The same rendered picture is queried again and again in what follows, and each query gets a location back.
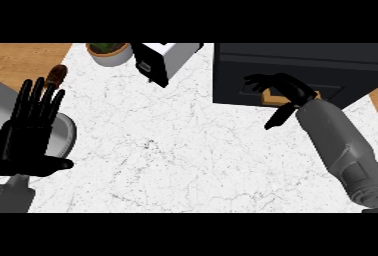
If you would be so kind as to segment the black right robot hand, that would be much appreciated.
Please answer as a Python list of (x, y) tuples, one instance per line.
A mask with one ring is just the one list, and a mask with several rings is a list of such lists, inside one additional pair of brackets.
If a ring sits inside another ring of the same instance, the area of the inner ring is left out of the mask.
[(254, 84), (254, 91), (263, 92), (267, 88), (275, 87), (288, 99), (288, 103), (278, 108), (264, 124), (264, 129), (269, 130), (285, 123), (295, 108), (303, 107), (316, 98), (317, 93), (307, 84), (285, 73), (276, 73), (273, 75), (253, 74), (245, 76), (244, 79), (247, 80), (247, 85)]

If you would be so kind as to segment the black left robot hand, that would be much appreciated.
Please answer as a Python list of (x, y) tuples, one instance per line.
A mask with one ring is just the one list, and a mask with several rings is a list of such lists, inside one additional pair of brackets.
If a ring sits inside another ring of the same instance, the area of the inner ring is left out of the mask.
[(74, 167), (69, 159), (46, 155), (65, 90), (56, 91), (53, 84), (43, 88), (43, 77), (24, 81), (10, 119), (0, 127), (0, 176), (47, 177)]

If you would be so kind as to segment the grey round cup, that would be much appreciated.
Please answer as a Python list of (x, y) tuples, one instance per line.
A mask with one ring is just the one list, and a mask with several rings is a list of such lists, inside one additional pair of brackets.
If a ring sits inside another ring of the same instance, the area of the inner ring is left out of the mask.
[(72, 119), (64, 114), (56, 115), (52, 135), (46, 154), (59, 158), (66, 158), (77, 140), (77, 126)]

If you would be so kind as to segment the dark grey drawer cabinet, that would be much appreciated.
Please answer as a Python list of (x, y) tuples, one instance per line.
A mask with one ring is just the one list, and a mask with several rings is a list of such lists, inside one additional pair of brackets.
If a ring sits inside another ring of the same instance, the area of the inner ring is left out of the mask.
[(213, 102), (278, 106), (244, 80), (276, 73), (294, 76), (344, 109), (378, 88), (378, 43), (216, 43)]

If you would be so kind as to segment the pale grey block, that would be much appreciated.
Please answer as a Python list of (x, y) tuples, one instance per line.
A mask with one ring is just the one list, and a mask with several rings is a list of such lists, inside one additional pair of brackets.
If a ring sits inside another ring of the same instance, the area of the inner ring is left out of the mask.
[(7, 120), (12, 115), (18, 92), (0, 83), (0, 119)]

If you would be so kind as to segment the black and white appliance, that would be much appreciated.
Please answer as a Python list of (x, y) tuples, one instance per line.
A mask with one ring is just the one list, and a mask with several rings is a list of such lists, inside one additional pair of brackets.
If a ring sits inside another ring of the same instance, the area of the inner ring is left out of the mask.
[(133, 43), (136, 68), (162, 88), (176, 75), (202, 43)]

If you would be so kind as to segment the potted plant in white pot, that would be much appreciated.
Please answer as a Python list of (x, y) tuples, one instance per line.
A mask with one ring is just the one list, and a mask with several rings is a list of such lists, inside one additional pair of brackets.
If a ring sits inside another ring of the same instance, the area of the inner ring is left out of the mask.
[(86, 48), (95, 62), (103, 67), (123, 65), (133, 56), (130, 43), (87, 43)]

